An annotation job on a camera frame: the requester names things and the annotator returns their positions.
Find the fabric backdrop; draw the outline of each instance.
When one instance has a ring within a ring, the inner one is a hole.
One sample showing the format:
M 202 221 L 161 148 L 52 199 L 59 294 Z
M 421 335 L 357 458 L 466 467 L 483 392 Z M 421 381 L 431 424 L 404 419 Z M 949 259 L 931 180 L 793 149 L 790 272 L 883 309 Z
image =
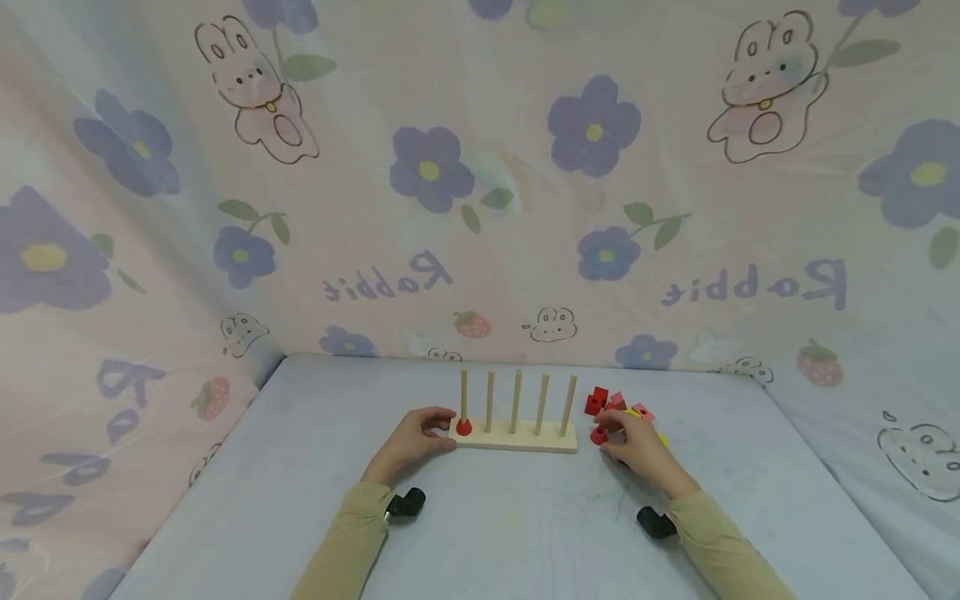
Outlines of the fabric backdrop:
M 292 352 L 741 372 L 957 597 L 958 23 L 0 0 L 0 600 L 106 598 Z

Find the wooden block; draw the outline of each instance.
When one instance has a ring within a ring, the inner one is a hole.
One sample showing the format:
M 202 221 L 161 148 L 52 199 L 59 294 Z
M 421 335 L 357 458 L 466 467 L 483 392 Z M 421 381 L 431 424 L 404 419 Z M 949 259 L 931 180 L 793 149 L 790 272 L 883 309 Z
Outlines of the wooden block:
M 535 420 L 522 420 L 516 424 L 516 433 L 510 433 L 510 421 L 494 419 L 490 433 L 481 427 L 474 427 L 468 436 L 461 436 L 453 429 L 450 430 L 451 440 L 457 441 L 461 448 L 486 448 L 492 450 L 521 450 L 525 452 L 564 452 L 573 454 L 577 451 L 577 432 L 573 425 L 566 428 L 566 435 L 560 435 L 560 424 L 556 421 L 544 421 L 540 434 L 535 435 L 537 429 Z

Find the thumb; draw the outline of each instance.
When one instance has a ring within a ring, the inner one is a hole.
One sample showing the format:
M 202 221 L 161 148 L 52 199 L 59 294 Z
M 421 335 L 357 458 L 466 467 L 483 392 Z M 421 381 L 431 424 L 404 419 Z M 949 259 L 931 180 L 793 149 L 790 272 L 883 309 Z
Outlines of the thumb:
M 425 438 L 423 444 L 427 452 L 449 452 L 457 447 L 456 440 L 443 438 L 441 436 Z
M 625 457 L 627 455 L 627 446 L 624 444 L 611 444 L 610 442 L 603 442 L 600 444 L 600 449 L 611 458 L 626 462 Z

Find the right hand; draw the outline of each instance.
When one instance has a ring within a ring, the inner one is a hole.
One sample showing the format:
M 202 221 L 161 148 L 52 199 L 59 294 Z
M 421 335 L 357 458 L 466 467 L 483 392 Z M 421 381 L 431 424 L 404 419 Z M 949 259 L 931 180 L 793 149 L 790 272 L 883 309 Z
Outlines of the right hand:
M 600 449 L 616 460 L 623 461 L 634 473 L 649 479 L 670 499 L 700 490 L 700 484 L 677 462 L 660 441 L 650 421 L 623 411 L 605 410 L 593 422 L 607 431 L 623 430 L 625 442 L 606 442 Z

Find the green leaf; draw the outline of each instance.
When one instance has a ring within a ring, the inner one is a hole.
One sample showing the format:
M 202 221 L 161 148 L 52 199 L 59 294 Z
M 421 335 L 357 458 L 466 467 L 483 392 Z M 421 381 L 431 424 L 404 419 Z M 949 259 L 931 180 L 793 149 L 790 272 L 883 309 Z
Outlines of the green leaf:
M 826 363 L 828 361 L 833 361 L 837 359 L 836 352 L 829 348 L 824 348 L 817 344 L 817 341 L 813 338 L 810 338 L 810 345 L 804 348 L 800 348 L 800 354 L 803 356 L 809 356 L 818 363 Z
M 333 60 L 315 54 L 295 54 L 283 60 L 280 70 L 291 82 L 312 82 L 337 68 Z
M 473 317 L 477 316 L 477 313 L 475 310 L 468 310 L 465 313 L 453 313 L 453 315 L 457 318 L 457 320 L 453 322 L 453 326 L 459 327 L 472 321 Z
M 632 203 L 623 207 L 624 214 L 633 223 L 644 226 L 654 222 L 654 209 L 648 204 Z
M 960 235 L 954 228 L 942 228 L 930 240 L 930 264 L 934 269 L 945 269 L 957 257 Z
M 467 228 L 474 233 L 480 232 L 480 217 L 477 216 L 477 211 L 473 210 L 473 207 L 469 204 L 464 204 L 460 209 L 460 216 L 464 218 L 464 223 L 467 224 Z
M 97 247 L 100 254 L 113 260 L 113 237 L 108 233 L 94 233 L 90 236 L 90 241 Z
M 139 292 L 140 294 L 146 294 L 147 290 L 143 289 L 143 286 L 136 282 L 136 279 L 127 275 L 123 269 L 117 269 L 117 274 L 120 276 L 120 280 L 123 281 L 127 287 L 134 290 L 134 292 Z
M 236 217 L 241 221 L 256 221 L 260 218 L 260 213 L 242 200 L 224 200 L 217 205 L 217 208 L 220 209 L 220 212 Z
M 276 239 L 280 240 L 284 246 L 290 243 L 290 228 L 287 227 L 287 222 L 283 220 L 282 215 L 275 214 L 271 217 L 270 225 L 274 228 Z
M 480 199 L 480 204 L 489 208 L 506 208 L 514 201 L 514 192 L 506 187 L 498 187 L 493 192 Z
M 900 43 L 893 39 L 864 39 L 837 50 L 830 65 L 842 68 L 870 64 L 895 55 L 899 50 Z
M 673 241 L 680 233 L 680 225 L 684 222 L 683 217 L 670 217 L 663 222 L 663 225 L 657 229 L 657 237 L 654 238 L 654 250 L 659 250 Z

